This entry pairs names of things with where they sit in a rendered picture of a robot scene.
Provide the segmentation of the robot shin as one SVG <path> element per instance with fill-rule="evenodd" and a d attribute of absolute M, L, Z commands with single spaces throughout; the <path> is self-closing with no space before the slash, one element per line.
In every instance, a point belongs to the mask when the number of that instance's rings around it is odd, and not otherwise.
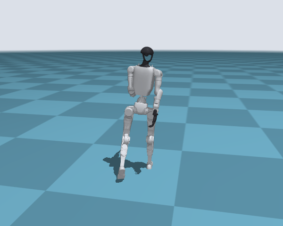
<path fill-rule="evenodd" d="M 120 166 L 124 166 L 127 150 L 128 150 L 128 144 L 124 144 L 124 136 L 122 136 L 122 143 L 120 150 L 120 158 L 121 158 Z"/>
<path fill-rule="evenodd" d="M 147 143 L 147 155 L 148 155 L 148 164 L 151 165 L 151 158 L 153 154 L 153 148 L 154 148 L 154 136 L 152 136 L 152 144 Z"/>

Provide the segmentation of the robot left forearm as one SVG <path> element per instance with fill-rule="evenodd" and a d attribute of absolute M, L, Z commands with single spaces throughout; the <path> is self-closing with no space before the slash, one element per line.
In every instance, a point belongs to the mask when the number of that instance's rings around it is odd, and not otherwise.
<path fill-rule="evenodd" d="M 127 87 L 127 89 L 128 89 L 128 87 Z M 135 94 L 135 92 L 134 92 L 134 91 L 128 91 L 128 93 L 130 94 L 130 96 L 131 96 L 131 97 L 136 96 L 136 94 Z"/>

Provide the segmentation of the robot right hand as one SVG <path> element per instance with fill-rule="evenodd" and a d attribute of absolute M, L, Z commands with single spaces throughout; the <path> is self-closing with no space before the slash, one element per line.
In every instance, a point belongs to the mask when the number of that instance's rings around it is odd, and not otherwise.
<path fill-rule="evenodd" d="M 156 119 L 157 119 L 158 113 L 157 113 L 157 110 L 156 110 L 156 109 L 153 110 L 153 115 L 154 115 L 154 117 L 153 117 L 152 125 L 149 125 L 150 128 L 154 126 L 154 124 L 155 124 L 155 122 L 156 122 Z"/>

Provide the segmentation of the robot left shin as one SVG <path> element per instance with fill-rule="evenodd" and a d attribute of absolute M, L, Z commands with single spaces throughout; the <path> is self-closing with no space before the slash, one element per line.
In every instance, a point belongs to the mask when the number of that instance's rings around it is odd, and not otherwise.
<path fill-rule="evenodd" d="M 128 144 L 124 144 L 124 136 L 122 136 L 122 143 L 120 150 L 120 158 L 121 158 L 120 166 L 124 166 L 127 150 L 128 150 Z"/>

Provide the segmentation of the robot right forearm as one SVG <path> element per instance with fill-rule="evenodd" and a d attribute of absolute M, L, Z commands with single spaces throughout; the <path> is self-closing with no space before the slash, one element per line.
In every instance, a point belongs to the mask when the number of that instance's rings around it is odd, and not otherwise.
<path fill-rule="evenodd" d="M 159 108 L 159 104 L 160 104 L 160 100 L 162 97 L 163 91 L 160 89 L 157 93 L 157 96 L 154 97 L 154 103 L 153 103 L 153 110 L 157 110 L 158 113 L 158 108 Z M 153 112 L 152 110 L 152 112 Z"/>

